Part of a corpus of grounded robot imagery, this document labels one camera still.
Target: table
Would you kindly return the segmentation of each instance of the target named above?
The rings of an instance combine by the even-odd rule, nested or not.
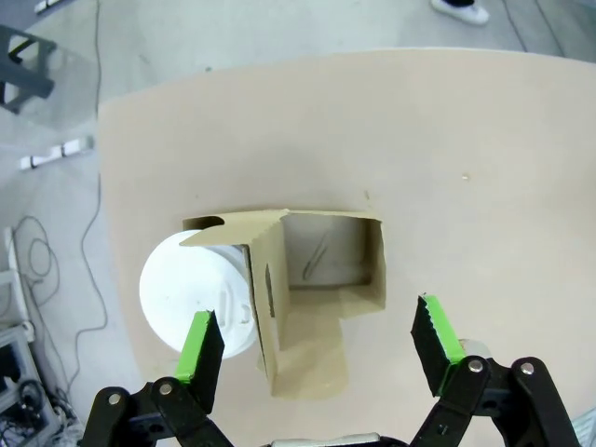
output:
[[[222,367],[214,420],[238,445],[378,431],[430,410],[409,334],[437,294],[458,334],[509,365],[544,360],[569,413],[596,399],[596,66],[521,53],[401,49],[199,74],[102,107],[102,184],[122,311],[143,374],[177,354],[138,280],[185,217],[292,208],[384,220],[386,311],[343,322],[350,383],[276,400],[257,347]],[[464,446],[502,445],[490,420]]]

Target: stool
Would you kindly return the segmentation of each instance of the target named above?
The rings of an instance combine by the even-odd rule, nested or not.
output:
[[[23,43],[10,49],[10,40],[22,37]],[[34,66],[26,68],[19,56],[31,45],[37,44]],[[0,25],[0,106],[17,115],[20,107],[33,96],[47,98],[54,89],[54,81],[47,77],[47,59],[56,49],[56,43],[41,39],[35,35],[23,33],[13,28]],[[17,95],[6,101],[6,86],[12,84],[18,88]]]

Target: person's foot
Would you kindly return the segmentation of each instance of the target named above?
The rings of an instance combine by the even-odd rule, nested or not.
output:
[[[445,0],[430,0],[430,5],[439,12],[470,25],[484,25],[490,17],[486,9],[476,4],[470,7],[452,7]]]

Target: white round lid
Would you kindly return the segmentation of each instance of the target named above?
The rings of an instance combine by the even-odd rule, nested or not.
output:
[[[198,231],[170,236],[149,255],[139,281],[142,312],[157,336],[180,352],[195,313],[214,310],[228,359],[257,338],[247,268],[236,247],[180,245]]]

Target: brown box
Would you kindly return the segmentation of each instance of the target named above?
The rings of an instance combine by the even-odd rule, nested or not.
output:
[[[184,246],[236,245],[271,393],[323,399],[347,385],[340,320],[385,308],[381,222],[366,212],[261,210],[187,219]]]

